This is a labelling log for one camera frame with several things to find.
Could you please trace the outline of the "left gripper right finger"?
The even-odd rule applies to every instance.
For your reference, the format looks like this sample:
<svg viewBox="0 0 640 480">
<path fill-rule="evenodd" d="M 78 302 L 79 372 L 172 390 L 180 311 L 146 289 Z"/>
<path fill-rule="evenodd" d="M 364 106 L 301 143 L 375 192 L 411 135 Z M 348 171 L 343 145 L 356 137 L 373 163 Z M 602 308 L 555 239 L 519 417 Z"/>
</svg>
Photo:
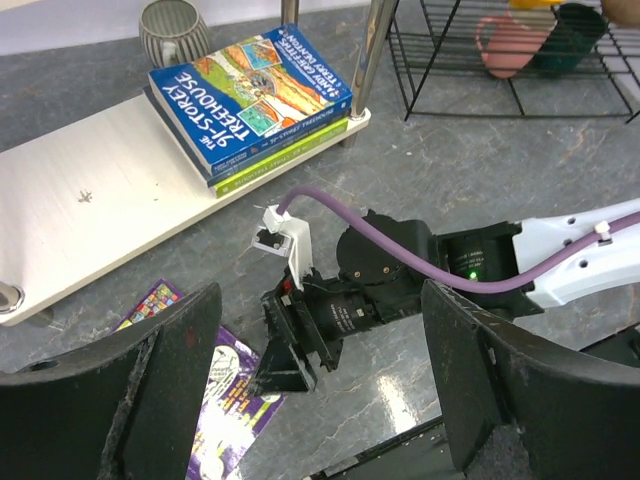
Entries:
<svg viewBox="0 0 640 480">
<path fill-rule="evenodd" d="M 456 470 L 500 430 L 533 479 L 639 476 L 639 369 L 556 344 L 432 280 L 422 316 Z"/>
</svg>

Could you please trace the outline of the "green cartoon book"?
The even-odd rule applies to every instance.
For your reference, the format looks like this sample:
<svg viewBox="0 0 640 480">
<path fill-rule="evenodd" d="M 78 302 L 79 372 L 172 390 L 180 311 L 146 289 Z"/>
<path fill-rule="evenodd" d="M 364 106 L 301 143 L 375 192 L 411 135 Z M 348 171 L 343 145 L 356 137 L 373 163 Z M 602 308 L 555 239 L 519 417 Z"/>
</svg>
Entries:
<svg viewBox="0 0 640 480">
<path fill-rule="evenodd" d="M 211 190 L 217 198 L 238 190 L 244 185 L 272 172 L 276 168 L 289 163 L 299 155 L 307 153 L 309 150 L 321 145 L 323 142 L 331 140 L 337 135 L 343 133 L 347 129 L 348 122 L 349 120 L 346 116 L 336 119 L 334 122 L 303 136 L 300 140 L 295 141 L 286 148 L 279 150 L 265 159 L 242 169 L 240 172 L 215 183 L 211 187 Z"/>
</svg>

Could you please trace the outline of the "blue grey bottom book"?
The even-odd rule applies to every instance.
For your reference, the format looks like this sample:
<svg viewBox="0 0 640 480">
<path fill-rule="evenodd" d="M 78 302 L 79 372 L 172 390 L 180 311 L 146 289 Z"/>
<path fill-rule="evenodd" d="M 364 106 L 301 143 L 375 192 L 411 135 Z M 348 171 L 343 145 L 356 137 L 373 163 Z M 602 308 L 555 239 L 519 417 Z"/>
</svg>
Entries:
<svg viewBox="0 0 640 480">
<path fill-rule="evenodd" d="M 287 141 L 282 142 L 279 145 L 275 145 L 274 147 L 270 147 L 267 150 L 260 152 L 259 154 L 257 154 L 252 158 L 246 158 L 244 160 L 241 160 L 235 166 L 228 168 L 226 171 L 222 173 L 211 174 L 208 171 L 208 169 L 201 163 L 195 151 L 189 146 L 187 140 L 182 137 L 181 133 L 179 132 L 179 129 L 173 125 L 173 123 L 169 118 L 169 115 L 163 110 L 159 102 L 155 99 L 153 93 L 151 92 L 151 88 L 149 86 L 144 87 L 143 92 L 147 100 L 149 101 L 149 103 L 152 105 L 152 107 L 156 111 L 157 115 L 160 117 L 161 121 L 164 123 L 165 129 L 173 137 L 174 142 L 180 146 L 183 153 L 190 159 L 191 164 L 200 173 L 207 187 L 210 189 L 215 183 L 221 180 L 224 180 L 233 174 L 240 172 L 242 169 L 257 163 L 260 160 L 265 159 L 266 157 L 278 152 L 279 150 L 286 148 L 287 146 L 291 145 L 295 141 L 300 140 L 303 136 L 312 133 L 316 129 L 322 128 L 323 126 L 326 126 L 327 124 L 332 123 L 336 119 L 339 119 L 341 117 L 344 117 L 344 116 L 347 117 L 346 114 L 334 115 L 333 117 L 329 118 L 329 122 L 325 122 L 324 124 L 321 124 L 321 125 L 316 125 L 314 128 L 312 128 L 308 132 L 301 134 L 296 140 L 289 139 Z"/>
</svg>

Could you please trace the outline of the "91-storey treehouse book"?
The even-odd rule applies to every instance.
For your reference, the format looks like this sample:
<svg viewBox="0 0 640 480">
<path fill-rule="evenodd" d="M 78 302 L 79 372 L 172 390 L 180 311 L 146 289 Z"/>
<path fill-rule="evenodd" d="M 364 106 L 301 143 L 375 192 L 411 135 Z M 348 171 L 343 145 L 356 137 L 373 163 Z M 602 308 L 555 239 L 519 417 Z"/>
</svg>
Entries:
<svg viewBox="0 0 640 480">
<path fill-rule="evenodd" d="M 293 23 L 193 62 L 149 72 L 149 87 L 211 174 L 296 140 L 337 114 L 352 91 Z"/>
</svg>

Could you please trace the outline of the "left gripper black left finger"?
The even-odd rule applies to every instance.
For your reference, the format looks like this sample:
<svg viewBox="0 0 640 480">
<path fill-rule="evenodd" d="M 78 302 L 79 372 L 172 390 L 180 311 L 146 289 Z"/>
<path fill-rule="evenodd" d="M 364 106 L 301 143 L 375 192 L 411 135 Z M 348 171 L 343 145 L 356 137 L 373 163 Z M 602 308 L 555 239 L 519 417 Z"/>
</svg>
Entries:
<svg viewBox="0 0 640 480">
<path fill-rule="evenodd" d="M 4 479 L 183 479 L 222 313 L 212 282 L 1 376 Z"/>
</svg>

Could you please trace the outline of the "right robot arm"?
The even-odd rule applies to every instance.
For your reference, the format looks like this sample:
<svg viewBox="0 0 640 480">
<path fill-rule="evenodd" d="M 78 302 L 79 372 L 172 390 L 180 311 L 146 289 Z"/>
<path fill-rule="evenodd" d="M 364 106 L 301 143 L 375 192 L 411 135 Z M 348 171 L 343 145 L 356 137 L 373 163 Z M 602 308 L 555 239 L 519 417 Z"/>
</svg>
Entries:
<svg viewBox="0 0 640 480">
<path fill-rule="evenodd" d="M 639 279 L 637 200 L 440 235 L 417 219 L 336 212 L 347 227 L 333 278 L 314 266 L 308 223 L 283 207 L 268 207 L 254 233 L 256 248 L 287 261 L 261 299 L 268 344 L 251 383 L 256 395 L 312 391 L 311 355 L 334 371 L 347 337 L 418 314 L 428 278 L 472 284 L 469 300 L 508 319 Z"/>
</svg>

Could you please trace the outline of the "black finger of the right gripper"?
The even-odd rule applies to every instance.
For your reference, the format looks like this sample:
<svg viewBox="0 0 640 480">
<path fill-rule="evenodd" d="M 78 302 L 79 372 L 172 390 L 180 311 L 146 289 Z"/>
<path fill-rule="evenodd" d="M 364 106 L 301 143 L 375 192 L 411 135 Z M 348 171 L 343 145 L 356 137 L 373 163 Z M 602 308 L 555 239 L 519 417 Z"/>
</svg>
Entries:
<svg viewBox="0 0 640 480">
<path fill-rule="evenodd" d="M 278 299 L 263 299 L 268 344 L 249 391 L 254 396 L 311 392 L 317 376 L 307 358 L 287 308 Z"/>
</svg>

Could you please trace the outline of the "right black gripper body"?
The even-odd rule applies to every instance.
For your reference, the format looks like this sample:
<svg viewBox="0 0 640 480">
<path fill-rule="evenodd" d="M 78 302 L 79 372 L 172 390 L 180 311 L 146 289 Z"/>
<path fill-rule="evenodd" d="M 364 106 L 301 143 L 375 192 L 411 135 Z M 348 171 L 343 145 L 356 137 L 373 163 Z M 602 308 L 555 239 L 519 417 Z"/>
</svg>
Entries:
<svg viewBox="0 0 640 480">
<path fill-rule="evenodd" d="M 316 353 L 320 366 L 337 369 L 344 339 L 421 312 L 424 277 L 397 267 L 367 283 L 359 272 L 324 279 L 318 270 L 297 288 L 289 271 L 261 303 L 270 343 L 295 355 Z"/>
</svg>

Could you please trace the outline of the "purple paperback book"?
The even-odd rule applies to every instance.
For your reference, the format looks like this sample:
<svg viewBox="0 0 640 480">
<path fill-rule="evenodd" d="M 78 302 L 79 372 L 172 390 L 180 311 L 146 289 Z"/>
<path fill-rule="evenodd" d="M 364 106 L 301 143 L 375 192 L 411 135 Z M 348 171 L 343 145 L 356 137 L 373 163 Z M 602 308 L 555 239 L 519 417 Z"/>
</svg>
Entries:
<svg viewBox="0 0 640 480">
<path fill-rule="evenodd" d="M 186 467 L 187 479 L 240 479 L 238 465 L 285 401 L 281 394 L 249 392 L 259 356 L 220 324 L 222 304 L 197 315 L 212 327 L 209 373 Z"/>
</svg>

